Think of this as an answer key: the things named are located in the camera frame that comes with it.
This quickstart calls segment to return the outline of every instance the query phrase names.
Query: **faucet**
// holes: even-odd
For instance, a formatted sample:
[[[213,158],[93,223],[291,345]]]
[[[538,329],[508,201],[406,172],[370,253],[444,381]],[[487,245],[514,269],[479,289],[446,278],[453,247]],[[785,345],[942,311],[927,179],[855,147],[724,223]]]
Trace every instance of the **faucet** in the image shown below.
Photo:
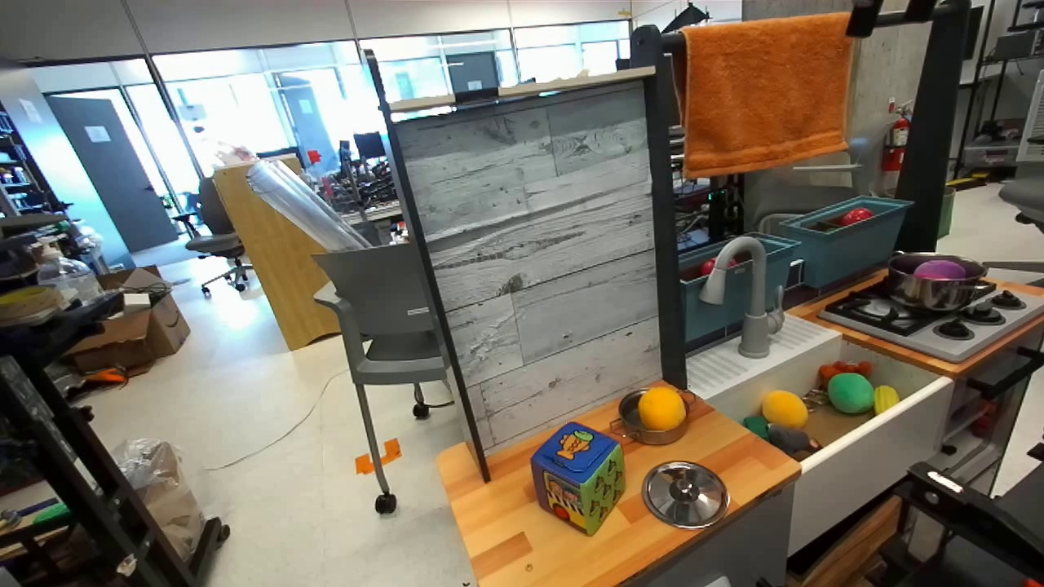
[[[775,313],[763,311],[766,253],[757,237],[738,234],[719,253],[714,272],[710,274],[701,299],[714,306],[724,299],[724,278],[735,257],[745,253],[751,256],[751,306],[745,316],[741,355],[760,359],[760,355],[770,355],[770,337],[781,332],[785,326],[785,299]]]

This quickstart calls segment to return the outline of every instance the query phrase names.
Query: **yellow ball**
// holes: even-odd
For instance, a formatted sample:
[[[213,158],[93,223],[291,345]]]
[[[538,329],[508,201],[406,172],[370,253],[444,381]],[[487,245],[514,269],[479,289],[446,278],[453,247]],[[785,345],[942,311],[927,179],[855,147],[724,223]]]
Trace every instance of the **yellow ball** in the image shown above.
[[[777,424],[777,428],[805,428],[810,424],[810,408],[799,395],[793,392],[766,392],[760,397],[760,415]]]
[[[897,403],[901,403],[901,392],[897,392],[897,387],[892,387],[892,384],[878,384],[878,387],[875,387],[875,415],[893,408]]]
[[[654,384],[641,397],[641,422],[650,432],[676,432],[687,422],[687,403],[670,384]]]

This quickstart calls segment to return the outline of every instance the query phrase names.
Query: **floor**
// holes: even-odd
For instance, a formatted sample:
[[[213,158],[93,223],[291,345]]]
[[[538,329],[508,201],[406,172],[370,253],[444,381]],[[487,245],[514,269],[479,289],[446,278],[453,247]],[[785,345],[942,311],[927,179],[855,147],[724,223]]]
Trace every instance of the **floor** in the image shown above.
[[[956,197],[953,237],[966,257],[1035,257],[1044,234],[1015,225],[996,191]],[[221,263],[162,263],[193,337],[179,355],[126,387],[93,395],[106,445],[169,440],[199,501],[232,525],[213,583],[469,583],[469,568],[433,474],[433,457],[463,440],[453,412],[412,417],[409,387],[377,395],[380,435],[402,440],[389,466],[402,513],[372,513],[377,479],[354,469],[365,449],[339,339],[286,353],[258,284],[239,297],[216,286],[204,299],[193,282]],[[1002,469],[1002,490],[1023,479],[1041,440],[1044,374]]]

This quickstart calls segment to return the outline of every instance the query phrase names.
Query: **cable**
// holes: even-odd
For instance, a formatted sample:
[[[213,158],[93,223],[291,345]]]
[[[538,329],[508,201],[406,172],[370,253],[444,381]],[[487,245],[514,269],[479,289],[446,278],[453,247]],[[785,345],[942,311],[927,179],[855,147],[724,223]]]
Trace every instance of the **cable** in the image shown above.
[[[295,435],[318,415],[318,408],[322,404],[327,392],[330,392],[334,381],[342,380],[342,374],[345,374],[345,371],[330,374],[327,384],[322,384],[322,392],[319,392],[319,397],[318,397],[318,403],[307,408],[307,415],[304,415],[302,422],[295,422],[280,436],[275,436],[275,440],[261,445],[258,449],[242,455],[242,457],[234,457],[234,461],[230,461],[230,465],[221,465],[221,466],[209,466],[209,469],[204,469],[204,474],[209,478],[209,474],[221,474],[221,469],[242,466],[242,465],[261,457],[265,449],[285,445],[286,436],[295,436]]]

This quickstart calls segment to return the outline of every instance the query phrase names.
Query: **orange towel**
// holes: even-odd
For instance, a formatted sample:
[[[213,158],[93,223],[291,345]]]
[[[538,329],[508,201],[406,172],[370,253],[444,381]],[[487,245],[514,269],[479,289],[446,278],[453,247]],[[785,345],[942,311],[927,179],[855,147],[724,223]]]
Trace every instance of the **orange towel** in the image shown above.
[[[840,153],[848,142],[848,12],[690,25],[678,57],[687,175]]]

